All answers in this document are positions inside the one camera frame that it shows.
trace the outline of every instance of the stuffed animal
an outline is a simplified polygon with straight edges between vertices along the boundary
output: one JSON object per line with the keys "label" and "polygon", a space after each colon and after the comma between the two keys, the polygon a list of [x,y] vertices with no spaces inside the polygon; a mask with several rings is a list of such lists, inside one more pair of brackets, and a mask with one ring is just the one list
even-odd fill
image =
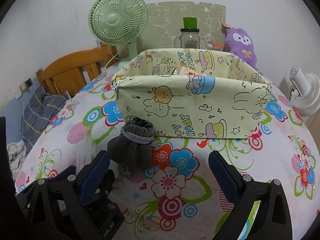
{"label": "stuffed animal", "polygon": [[253,51],[253,43],[248,34],[240,28],[230,28],[226,31],[226,51],[237,55],[256,70],[257,57]]}

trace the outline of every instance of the pink bow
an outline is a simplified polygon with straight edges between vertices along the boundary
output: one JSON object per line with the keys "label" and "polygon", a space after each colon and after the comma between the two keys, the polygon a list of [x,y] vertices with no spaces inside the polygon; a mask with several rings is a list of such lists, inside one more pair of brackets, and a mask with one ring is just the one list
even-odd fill
{"label": "pink bow", "polygon": [[195,80],[202,80],[202,77],[200,75],[188,75],[188,77],[189,82],[186,85],[186,89],[198,89],[200,86],[195,82]]}

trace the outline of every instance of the cartoon print box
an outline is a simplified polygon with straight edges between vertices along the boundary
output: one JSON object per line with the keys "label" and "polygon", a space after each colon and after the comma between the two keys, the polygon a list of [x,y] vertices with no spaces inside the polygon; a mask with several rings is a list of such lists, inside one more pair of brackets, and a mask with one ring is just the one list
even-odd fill
{"label": "cartoon print box", "polygon": [[[198,74],[174,75],[176,66]],[[149,120],[159,136],[247,138],[263,114],[270,84],[234,54],[149,49],[115,76],[124,120]]]}

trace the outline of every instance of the green fan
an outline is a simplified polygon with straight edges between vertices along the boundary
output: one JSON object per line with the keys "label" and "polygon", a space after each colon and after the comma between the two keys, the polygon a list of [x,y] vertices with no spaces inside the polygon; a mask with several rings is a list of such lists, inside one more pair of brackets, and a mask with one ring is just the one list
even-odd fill
{"label": "green fan", "polygon": [[106,45],[128,44],[127,65],[138,55],[136,39],[147,23],[147,6],[143,0],[97,0],[89,14],[92,34]]}

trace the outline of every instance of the gray drawstring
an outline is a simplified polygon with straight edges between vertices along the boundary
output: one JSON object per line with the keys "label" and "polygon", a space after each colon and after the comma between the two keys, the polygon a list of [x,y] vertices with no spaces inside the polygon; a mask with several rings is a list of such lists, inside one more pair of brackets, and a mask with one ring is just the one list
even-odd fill
{"label": "gray drawstring", "polygon": [[140,143],[140,144],[151,144],[152,148],[157,148],[158,147],[158,142],[155,140],[154,137],[143,137],[136,135],[134,133],[128,132],[124,129],[124,127],[121,127],[120,132],[126,137],[128,140],[135,142],[135,143]]}

